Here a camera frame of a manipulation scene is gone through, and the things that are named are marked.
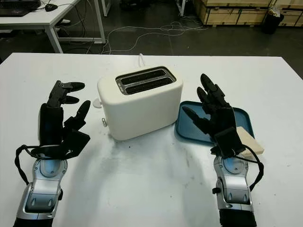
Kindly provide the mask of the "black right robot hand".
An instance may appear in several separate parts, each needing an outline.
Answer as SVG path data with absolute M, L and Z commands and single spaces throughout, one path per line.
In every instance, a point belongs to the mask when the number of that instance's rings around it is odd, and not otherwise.
M 198 87 L 196 92 L 201 101 L 202 109 L 210 115 L 210 119 L 199 117 L 194 110 L 186 106 L 182 107 L 183 111 L 201 132 L 212 138 L 215 134 L 226 129 L 236 128 L 233 108 L 225 101 L 223 91 L 204 73 L 201 74 L 200 80 L 202 87 Z

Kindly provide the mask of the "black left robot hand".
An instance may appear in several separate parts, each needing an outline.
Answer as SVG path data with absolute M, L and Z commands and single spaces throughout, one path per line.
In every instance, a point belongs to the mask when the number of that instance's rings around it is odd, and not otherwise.
M 39 112 L 39 142 L 35 154 L 43 154 L 53 159 L 68 159 L 78 156 L 90 140 L 90 136 L 80 129 L 86 124 L 85 117 L 90 108 L 86 100 L 75 116 L 63 120 L 63 104 L 76 104 L 79 99 L 68 94 L 84 89 L 82 82 L 56 81 L 48 101 L 43 103 Z

